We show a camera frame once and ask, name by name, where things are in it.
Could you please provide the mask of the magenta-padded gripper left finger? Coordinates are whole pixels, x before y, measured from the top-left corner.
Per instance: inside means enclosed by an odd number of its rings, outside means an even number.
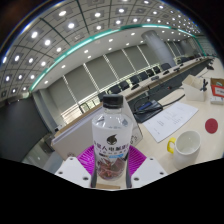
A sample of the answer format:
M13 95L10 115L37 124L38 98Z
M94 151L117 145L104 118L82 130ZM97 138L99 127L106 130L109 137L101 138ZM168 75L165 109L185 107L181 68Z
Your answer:
M56 175L84 188L94 188L97 182L94 146L90 146L77 157L68 157Z

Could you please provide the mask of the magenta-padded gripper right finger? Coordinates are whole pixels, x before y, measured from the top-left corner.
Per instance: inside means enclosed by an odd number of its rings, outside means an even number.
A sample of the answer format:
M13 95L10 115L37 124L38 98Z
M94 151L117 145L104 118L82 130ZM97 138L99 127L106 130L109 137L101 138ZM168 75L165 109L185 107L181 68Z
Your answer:
M153 157L146 157L131 146L127 159L126 186L140 188L167 175L166 171Z

